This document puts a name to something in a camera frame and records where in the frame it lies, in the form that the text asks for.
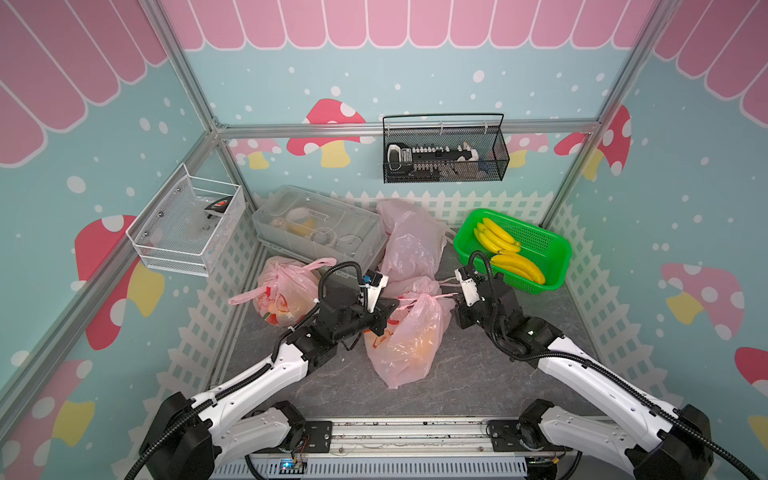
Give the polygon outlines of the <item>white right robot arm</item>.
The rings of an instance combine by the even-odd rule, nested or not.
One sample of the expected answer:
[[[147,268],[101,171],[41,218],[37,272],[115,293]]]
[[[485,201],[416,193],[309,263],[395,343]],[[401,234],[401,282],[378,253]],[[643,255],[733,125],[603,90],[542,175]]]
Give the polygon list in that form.
[[[513,362],[559,380],[609,417],[572,414],[538,399],[518,419],[524,447],[562,446],[609,463],[636,479],[703,479],[720,457],[747,479],[756,473],[713,441],[708,417],[692,405],[677,408],[636,388],[586,354],[559,328],[526,315],[514,289],[473,252],[455,272],[461,288],[453,314],[463,329],[480,326]]]

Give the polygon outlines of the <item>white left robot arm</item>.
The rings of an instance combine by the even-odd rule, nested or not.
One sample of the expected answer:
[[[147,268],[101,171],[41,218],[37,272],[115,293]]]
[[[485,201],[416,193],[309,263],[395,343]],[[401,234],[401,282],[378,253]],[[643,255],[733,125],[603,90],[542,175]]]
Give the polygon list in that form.
[[[304,417],[288,402],[253,411],[264,401],[351,350],[366,331],[384,334],[396,299],[385,299],[386,275],[353,261],[328,269],[310,311],[290,327],[263,360],[232,379],[186,397],[177,392],[159,407],[126,473],[154,479],[208,479],[239,457],[264,449],[290,451],[305,436]]]

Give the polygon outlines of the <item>pink plastic bag front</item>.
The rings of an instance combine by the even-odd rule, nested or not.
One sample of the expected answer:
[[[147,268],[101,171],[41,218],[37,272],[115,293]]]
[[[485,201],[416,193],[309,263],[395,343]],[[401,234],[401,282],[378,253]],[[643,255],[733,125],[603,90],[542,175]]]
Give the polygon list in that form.
[[[251,303],[263,320],[273,326],[295,325],[314,306],[319,270],[337,264],[335,258],[320,258],[309,264],[288,257],[266,260],[257,287],[228,300],[230,306]]]

